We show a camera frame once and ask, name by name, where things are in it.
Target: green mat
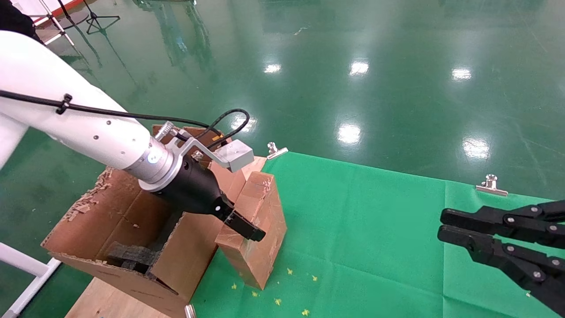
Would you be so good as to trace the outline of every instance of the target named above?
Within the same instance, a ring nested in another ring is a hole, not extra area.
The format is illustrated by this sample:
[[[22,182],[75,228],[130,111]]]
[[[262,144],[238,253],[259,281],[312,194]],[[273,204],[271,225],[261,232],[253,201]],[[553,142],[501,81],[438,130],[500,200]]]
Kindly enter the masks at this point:
[[[245,286],[218,251],[192,300],[200,318],[558,317],[498,269],[436,237],[444,207],[547,200],[297,153],[263,171],[276,177],[288,226],[273,273],[263,291]]]

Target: robotic arm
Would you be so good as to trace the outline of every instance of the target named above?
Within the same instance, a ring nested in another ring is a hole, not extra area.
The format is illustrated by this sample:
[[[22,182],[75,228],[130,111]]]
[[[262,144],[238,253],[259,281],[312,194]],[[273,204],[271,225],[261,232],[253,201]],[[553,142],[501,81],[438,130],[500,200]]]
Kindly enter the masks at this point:
[[[186,131],[167,122],[156,137],[133,118],[69,108],[125,112],[49,49],[18,33],[0,31],[0,169],[29,127],[65,146],[116,169],[125,170],[140,186],[187,212],[213,214],[247,239],[260,241],[265,232],[234,210],[214,174],[186,156],[199,148],[235,172],[253,161],[253,150],[239,140],[212,152]],[[60,101],[58,107],[45,100]],[[172,134],[168,144],[161,138]]]

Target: screw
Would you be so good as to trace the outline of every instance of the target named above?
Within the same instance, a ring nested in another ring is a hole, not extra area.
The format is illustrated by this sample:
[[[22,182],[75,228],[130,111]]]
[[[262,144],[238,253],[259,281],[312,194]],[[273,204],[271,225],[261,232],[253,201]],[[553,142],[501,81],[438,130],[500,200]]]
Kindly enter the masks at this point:
[[[202,158],[204,158],[204,154],[200,152],[200,150],[197,150],[192,154],[192,157],[194,158],[194,160],[200,161],[202,160]]]

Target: white metal frame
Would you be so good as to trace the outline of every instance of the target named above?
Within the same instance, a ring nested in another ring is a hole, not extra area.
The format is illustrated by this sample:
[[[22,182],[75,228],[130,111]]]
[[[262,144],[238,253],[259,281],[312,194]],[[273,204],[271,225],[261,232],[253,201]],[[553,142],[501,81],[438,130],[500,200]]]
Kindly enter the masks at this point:
[[[49,263],[44,264],[3,243],[0,243],[0,261],[35,275],[35,279],[18,297],[16,302],[8,309],[8,311],[2,315],[2,318],[18,317],[25,306],[27,306],[32,298],[37,294],[39,289],[43,287],[45,282],[61,264],[61,262],[56,259],[51,259]]]
[[[59,24],[59,22],[57,21],[57,19],[55,18],[55,16],[53,15],[53,13],[51,12],[51,10],[49,10],[49,7],[47,7],[47,5],[45,4],[45,2],[43,0],[38,0],[39,3],[41,4],[41,6],[45,9],[45,11],[47,12],[44,15],[30,15],[30,18],[41,18],[39,21],[33,23],[33,25],[38,26],[41,25],[49,20],[51,20],[53,22],[53,24],[57,27],[57,29],[59,30],[59,32],[57,34],[55,34],[53,37],[48,38],[47,40],[44,41],[45,45],[48,45],[49,43],[55,41],[56,39],[64,36],[69,43],[74,46],[75,44],[73,43],[73,41],[71,40],[71,38],[69,37],[69,35],[67,34],[67,32],[63,29],[63,27],[61,27],[61,25]]]

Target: cardboard piece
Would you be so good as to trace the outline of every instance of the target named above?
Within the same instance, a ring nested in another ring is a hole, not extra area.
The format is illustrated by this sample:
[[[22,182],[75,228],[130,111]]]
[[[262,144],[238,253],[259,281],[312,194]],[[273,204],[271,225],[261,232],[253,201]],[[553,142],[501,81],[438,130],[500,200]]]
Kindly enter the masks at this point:
[[[216,177],[220,188],[235,201],[245,183],[243,173]],[[69,209],[41,246],[49,250],[52,257],[158,311],[172,318],[185,318],[183,308],[216,251],[215,238],[223,226],[219,219],[182,214],[146,275],[114,266],[106,257],[113,242],[148,247],[159,237],[173,212],[164,200],[141,190],[136,178],[108,168],[95,187]]]
[[[252,172],[235,207],[245,218],[267,232],[267,235],[261,242],[254,242],[223,226],[216,243],[243,281],[263,290],[286,233],[275,177]]]

